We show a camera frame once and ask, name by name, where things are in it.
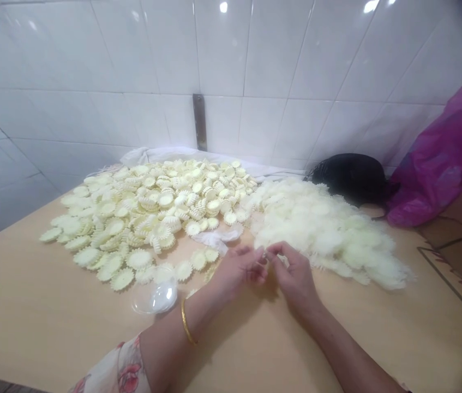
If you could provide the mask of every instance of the floral sleeve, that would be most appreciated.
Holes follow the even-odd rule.
[[[69,393],[151,393],[143,370],[140,335],[110,351]]]

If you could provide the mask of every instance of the gold bangle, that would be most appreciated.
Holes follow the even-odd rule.
[[[185,334],[187,335],[187,339],[192,345],[197,345],[198,341],[194,341],[193,337],[191,336],[191,332],[187,327],[187,319],[185,318],[185,299],[182,299],[182,321],[183,321],[183,329],[185,330]]]

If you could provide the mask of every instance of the table surface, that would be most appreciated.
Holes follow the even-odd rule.
[[[0,379],[67,391],[120,341],[153,323],[78,268],[59,244],[38,237],[64,213],[53,201],[0,233]],[[462,301],[417,247],[412,230],[389,228],[397,257],[417,280],[387,292],[330,272],[313,275],[326,306],[391,375],[417,392],[462,391]],[[250,234],[241,243],[252,243]],[[201,247],[183,238],[173,264]],[[198,274],[181,287],[202,283]],[[246,289],[207,329],[173,392],[341,392],[326,359],[290,316],[273,276]]]

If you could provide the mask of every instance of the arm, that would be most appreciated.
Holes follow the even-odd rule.
[[[289,266],[278,258],[285,255]],[[281,291],[325,354],[345,393],[404,393],[320,301],[309,260],[286,242],[267,248]]]
[[[261,263],[263,249],[229,250],[213,278],[185,301],[187,326],[195,341],[204,328],[239,292],[244,282],[262,284],[267,271]],[[140,333],[143,367],[152,393],[165,391],[192,349],[177,306],[165,318]]]

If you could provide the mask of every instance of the pink plastic bag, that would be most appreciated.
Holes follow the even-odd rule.
[[[462,191],[462,88],[411,146],[391,176],[391,225],[414,227],[442,212]]]

